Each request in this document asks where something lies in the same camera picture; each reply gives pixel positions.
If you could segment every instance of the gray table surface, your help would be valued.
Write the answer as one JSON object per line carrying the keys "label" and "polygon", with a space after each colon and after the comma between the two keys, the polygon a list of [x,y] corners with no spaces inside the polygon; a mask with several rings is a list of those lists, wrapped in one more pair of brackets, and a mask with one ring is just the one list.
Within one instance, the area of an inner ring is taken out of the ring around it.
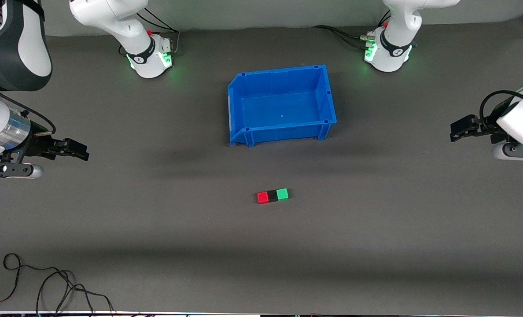
{"label": "gray table surface", "polygon": [[[489,138],[449,141],[487,94],[523,86],[523,18],[416,40],[382,74],[324,30],[185,32],[175,67],[143,80],[112,37],[49,38],[50,83],[10,95],[91,159],[0,180],[0,299],[13,251],[117,310],[523,316],[523,162],[493,159]],[[230,80],[311,64],[330,74],[329,138],[230,147]],[[255,203],[281,187],[291,200]],[[45,275],[24,271],[0,310],[34,309]],[[80,295],[67,308],[86,310]]]}

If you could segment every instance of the green cube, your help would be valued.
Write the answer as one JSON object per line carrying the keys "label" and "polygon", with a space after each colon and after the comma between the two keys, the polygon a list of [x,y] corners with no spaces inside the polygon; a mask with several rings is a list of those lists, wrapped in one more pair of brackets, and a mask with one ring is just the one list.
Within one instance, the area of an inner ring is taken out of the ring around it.
{"label": "green cube", "polygon": [[278,200],[289,199],[289,192],[288,192],[287,188],[277,190],[277,199]]}

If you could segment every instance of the white robot link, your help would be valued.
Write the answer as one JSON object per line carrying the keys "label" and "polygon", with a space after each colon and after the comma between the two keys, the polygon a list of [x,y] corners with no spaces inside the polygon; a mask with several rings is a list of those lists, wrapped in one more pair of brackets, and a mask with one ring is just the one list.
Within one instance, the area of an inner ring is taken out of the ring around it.
{"label": "white robot link", "polygon": [[135,18],[147,4],[147,0],[70,0],[70,10],[81,24],[114,36],[139,76],[155,78],[172,66],[172,45],[168,38],[149,34]]}
{"label": "white robot link", "polygon": [[[487,117],[487,102],[497,95],[509,95]],[[489,94],[481,103],[479,117],[470,114],[451,124],[451,142],[468,136],[490,135],[495,144],[493,155],[499,160],[523,161],[523,88],[517,92],[499,90]]]}
{"label": "white robot link", "polygon": [[460,0],[383,0],[390,9],[388,26],[379,26],[362,37],[368,42],[364,60],[382,72],[394,72],[409,58],[412,42],[422,26],[418,10],[446,8]]}
{"label": "white robot link", "polygon": [[[40,0],[0,0],[0,178],[38,178],[39,165],[23,159],[74,156],[87,160],[87,147],[71,139],[55,140],[55,126],[46,117],[6,97],[1,91],[32,92],[43,88],[52,75],[44,39],[44,11]],[[14,103],[20,112],[2,100]],[[47,121],[52,130],[28,119],[29,112]]]}

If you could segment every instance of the blue plastic bin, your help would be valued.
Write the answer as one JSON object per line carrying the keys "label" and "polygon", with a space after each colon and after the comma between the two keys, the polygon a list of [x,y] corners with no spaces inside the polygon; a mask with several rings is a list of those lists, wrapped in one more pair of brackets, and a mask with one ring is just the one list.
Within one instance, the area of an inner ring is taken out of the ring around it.
{"label": "blue plastic bin", "polygon": [[230,145],[316,138],[336,123],[326,66],[238,74],[228,85]]}

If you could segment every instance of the cable connector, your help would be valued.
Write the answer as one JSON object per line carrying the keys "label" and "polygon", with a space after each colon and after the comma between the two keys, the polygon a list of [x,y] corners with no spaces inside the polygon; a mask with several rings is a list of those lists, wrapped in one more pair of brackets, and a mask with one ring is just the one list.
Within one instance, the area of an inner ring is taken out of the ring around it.
{"label": "cable connector", "polygon": [[361,35],[360,36],[360,41],[374,43],[375,42],[375,37],[374,36],[370,36],[370,35]]}

